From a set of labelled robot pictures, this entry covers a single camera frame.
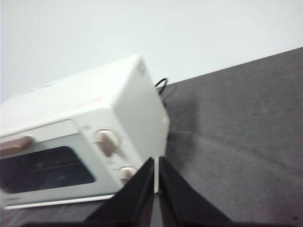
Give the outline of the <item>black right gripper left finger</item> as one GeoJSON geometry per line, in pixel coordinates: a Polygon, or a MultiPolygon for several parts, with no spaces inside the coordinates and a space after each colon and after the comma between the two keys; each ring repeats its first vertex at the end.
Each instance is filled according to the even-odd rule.
{"type": "Polygon", "coordinates": [[[134,227],[148,197],[153,194],[154,160],[149,158],[104,205],[82,222],[36,222],[25,227],[134,227]]]}

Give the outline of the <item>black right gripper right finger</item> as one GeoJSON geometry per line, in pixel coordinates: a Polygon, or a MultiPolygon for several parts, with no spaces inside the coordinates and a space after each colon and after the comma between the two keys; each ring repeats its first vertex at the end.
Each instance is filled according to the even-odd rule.
{"type": "Polygon", "coordinates": [[[165,158],[159,158],[159,188],[178,227],[288,227],[284,223],[235,222],[196,192],[165,158]]]}

